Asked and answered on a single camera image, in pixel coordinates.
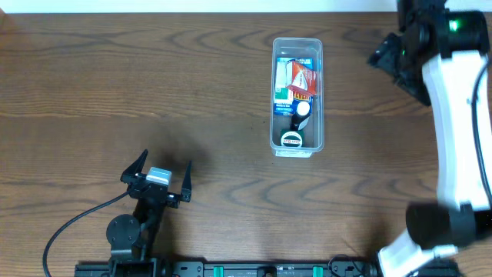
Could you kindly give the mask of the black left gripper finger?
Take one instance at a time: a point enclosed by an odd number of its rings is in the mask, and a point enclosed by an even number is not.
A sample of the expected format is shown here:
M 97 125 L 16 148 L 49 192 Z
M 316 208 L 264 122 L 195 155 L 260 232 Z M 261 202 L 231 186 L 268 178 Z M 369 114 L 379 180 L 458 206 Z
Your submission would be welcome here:
M 145 149 L 140 156 L 130 165 L 128 166 L 123 173 L 121 174 L 122 178 L 133 178 L 136 175 L 140 174 L 144 165 L 145 161 L 148 156 L 148 150 Z
M 184 174 L 184 179 L 183 179 L 183 182 L 181 185 L 181 192 L 191 192 L 192 191 L 191 167 L 192 167 L 192 161 L 190 161 L 187 165 L 186 172 Z

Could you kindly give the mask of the red small box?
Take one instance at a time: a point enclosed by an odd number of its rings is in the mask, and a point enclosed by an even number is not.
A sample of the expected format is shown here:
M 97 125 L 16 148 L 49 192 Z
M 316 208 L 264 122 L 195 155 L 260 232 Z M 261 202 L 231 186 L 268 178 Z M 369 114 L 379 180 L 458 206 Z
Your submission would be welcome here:
M 287 88 L 306 96 L 317 94 L 317 73 L 299 62 L 286 64 Z

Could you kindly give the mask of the dark green small box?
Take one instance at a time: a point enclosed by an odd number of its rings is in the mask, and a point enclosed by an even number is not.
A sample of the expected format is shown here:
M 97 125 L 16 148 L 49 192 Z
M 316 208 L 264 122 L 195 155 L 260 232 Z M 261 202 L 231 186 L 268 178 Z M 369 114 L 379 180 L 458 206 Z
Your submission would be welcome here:
M 301 148 L 304 145 L 304 132 L 302 130 L 282 129 L 280 144 L 285 147 Z

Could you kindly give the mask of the black bottle white cap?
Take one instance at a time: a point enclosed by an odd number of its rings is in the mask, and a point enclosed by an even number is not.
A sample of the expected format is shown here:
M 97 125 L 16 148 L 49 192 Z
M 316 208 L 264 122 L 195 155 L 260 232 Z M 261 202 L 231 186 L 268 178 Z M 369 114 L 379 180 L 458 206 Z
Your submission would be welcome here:
M 311 106 L 308 102 L 300 102 L 291 117 L 290 130 L 300 131 L 308 123 L 311 116 Z

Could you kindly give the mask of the blue Kool Fever box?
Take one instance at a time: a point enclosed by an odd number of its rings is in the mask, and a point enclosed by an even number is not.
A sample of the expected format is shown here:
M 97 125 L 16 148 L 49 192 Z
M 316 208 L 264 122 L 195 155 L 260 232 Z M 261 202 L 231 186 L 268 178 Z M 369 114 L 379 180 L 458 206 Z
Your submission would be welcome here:
M 296 61 L 306 66 L 309 69 L 313 69 L 313 58 L 292 58 L 292 57 L 278 57 L 279 58 L 289 58 L 290 61 Z M 290 105 L 285 104 L 274 104 L 274 114 L 275 115 L 293 115 L 296 111 L 296 108 L 300 102 L 308 102 L 310 105 L 312 103 L 312 97 L 299 94 L 297 92 L 293 92 L 289 89 L 289 92 L 293 96 L 293 102 Z

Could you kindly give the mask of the white green medicine box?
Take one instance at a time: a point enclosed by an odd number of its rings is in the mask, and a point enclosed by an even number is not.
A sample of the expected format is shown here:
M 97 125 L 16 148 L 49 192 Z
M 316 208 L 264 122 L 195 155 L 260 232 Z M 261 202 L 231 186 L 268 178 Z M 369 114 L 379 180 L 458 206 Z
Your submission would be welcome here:
M 274 83 L 274 104 L 290 105 L 293 102 L 294 98 L 287 88 L 288 77 L 286 66 L 289 61 L 289 58 L 279 58 L 277 60 Z

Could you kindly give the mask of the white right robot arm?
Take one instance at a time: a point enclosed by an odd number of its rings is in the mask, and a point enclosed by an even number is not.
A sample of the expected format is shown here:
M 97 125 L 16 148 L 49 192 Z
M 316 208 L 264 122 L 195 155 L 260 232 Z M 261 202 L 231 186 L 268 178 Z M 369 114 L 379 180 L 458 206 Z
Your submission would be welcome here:
M 437 198 L 412 202 L 405 230 L 377 254 L 370 276 L 457 276 L 452 256 L 491 236 L 491 121 L 487 20 L 442 0 L 399 0 L 398 33 L 368 63 L 432 109 Z

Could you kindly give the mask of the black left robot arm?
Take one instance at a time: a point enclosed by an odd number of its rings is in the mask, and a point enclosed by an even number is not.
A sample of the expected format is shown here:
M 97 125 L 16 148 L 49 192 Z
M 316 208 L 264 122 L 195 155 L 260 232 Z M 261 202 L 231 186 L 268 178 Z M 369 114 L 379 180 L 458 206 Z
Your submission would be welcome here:
M 111 259 L 118 262 L 143 261 L 148 258 L 166 208 L 176 209 L 182 202 L 191 201 L 191 164 L 187 165 L 179 193 L 169 192 L 172 172 L 152 167 L 143 173 L 148 150 L 121 174 L 128 196 L 137 201 L 132 214 L 119 215 L 111 220 L 106 238 L 111 245 Z

